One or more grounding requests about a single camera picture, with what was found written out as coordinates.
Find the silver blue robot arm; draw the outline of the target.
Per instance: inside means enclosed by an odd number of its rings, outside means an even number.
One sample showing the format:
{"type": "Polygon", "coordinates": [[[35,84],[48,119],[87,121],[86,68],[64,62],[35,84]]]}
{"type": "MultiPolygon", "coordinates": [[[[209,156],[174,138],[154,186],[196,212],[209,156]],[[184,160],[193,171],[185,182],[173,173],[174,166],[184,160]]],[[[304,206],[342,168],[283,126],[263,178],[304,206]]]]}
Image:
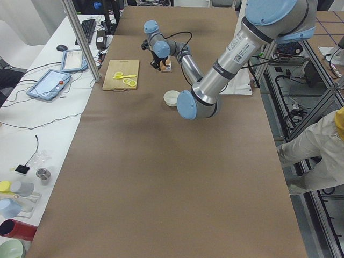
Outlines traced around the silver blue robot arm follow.
{"type": "Polygon", "coordinates": [[[314,35],[317,1],[247,1],[241,29],[203,75],[187,44],[166,39],[158,23],[144,23],[151,50],[159,58],[174,56],[192,87],[177,97],[177,110],[188,120],[210,118],[220,109],[220,92],[263,45],[307,40],[314,35]]]}

